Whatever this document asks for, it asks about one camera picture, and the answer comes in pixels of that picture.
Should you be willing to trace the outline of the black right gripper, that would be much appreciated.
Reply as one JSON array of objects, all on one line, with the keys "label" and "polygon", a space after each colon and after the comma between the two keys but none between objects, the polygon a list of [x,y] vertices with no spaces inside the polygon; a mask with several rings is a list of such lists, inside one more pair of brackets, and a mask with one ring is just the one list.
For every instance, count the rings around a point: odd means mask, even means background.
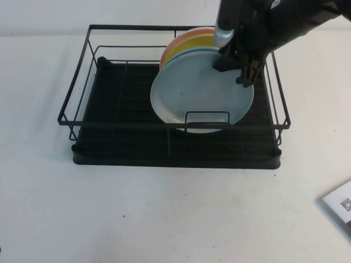
[{"label": "black right gripper", "polygon": [[[262,71],[264,58],[271,52],[285,45],[279,35],[282,27],[282,7],[285,1],[233,1],[234,19],[237,37],[245,54],[239,56],[241,73],[237,84],[247,88],[253,85]],[[237,58],[233,52],[232,42],[218,51],[220,57],[212,67],[219,72],[237,69]]]}]

